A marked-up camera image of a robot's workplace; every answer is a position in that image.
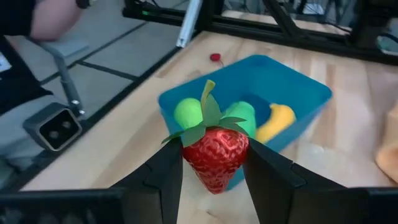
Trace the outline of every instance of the green strawberry leaves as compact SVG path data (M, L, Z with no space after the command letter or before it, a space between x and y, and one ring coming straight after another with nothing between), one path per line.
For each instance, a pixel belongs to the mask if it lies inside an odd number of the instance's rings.
M169 140L171 140L171 139L173 139L173 138L180 137L180 135L182 135L183 133L184 133L184 131L178 131L178 132L176 132L176 133L170 135L169 137L165 138L165 139L162 141L162 144L165 143L165 142L167 142L167 141L169 141Z
M249 134L236 123L225 123L225 124L219 124L218 126L221 128L234 130L234 131L240 132L246 136L249 136Z
M212 95L207 96L205 108L202 112L202 115L203 123L207 127L216 126L219 123L220 119L223 117L223 114L220 111L220 107L218 106L217 101Z
M188 128L182 134L182 145L183 147L191 146L204 137L206 133L206 126L200 123L192 128Z
M203 121L198 125L188 128L184 131L176 132L162 141L165 143L173 138L181 136L183 147L191 146L203 138L206 134L206 128L221 127L231 129L245 135L249 135L243 128L237 125L238 122L243 122L245 119L236 117L225 117L226 111L222 113L217 101L214 99L210 92L214 89L215 83L207 80L205 89L201 95L200 105L202 110Z
M238 122L242 122L242 121L246 121L246 120L243 118L237 118L237 117L225 117L220 120L219 125L228 124L228 123L238 123Z

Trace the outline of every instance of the wooden table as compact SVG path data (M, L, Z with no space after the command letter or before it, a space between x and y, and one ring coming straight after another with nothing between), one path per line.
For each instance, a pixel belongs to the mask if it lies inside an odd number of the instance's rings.
M275 23L271 17L229 11L229 17ZM324 32L333 27L297 21ZM374 163L384 113L398 96L398 67L202 32L132 92L63 156L23 190L108 188L154 155L168 135L157 97L165 90L225 65L263 54L328 85L326 110L282 154L348 187L391 185ZM246 183L221 195L208 193L184 164L178 223L258 223Z

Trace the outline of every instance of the metal stand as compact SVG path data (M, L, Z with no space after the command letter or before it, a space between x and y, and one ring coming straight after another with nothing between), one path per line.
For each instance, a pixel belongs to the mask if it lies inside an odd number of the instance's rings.
M67 63L65 58L80 53L88 48L88 44L76 37L65 35L56 42L40 42L31 38L27 38L34 44L43 48L45 51L50 53L54 59L54 62L58 68L62 88L68 100L68 104L71 110L76 116L83 119L85 111L80 100L80 96L77 92L76 86L69 74Z
M180 35L177 40L177 47L186 47L191 41L195 24L197 23L198 15L201 8L201 0L191 0L182 22Z

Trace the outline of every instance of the orange object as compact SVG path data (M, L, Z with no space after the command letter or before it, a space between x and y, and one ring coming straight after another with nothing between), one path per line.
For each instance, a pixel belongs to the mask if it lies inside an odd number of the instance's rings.
M384 138L376 155L376 163L385 174L398 182L398 101L386 116Z

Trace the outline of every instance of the yellow banana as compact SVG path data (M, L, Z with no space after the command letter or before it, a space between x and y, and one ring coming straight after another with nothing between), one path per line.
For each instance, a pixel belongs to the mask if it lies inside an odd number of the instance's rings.
M270 107L271 115L268 121L256 131L256 140L263 144L296 120L294 111L289 106L272 103Z

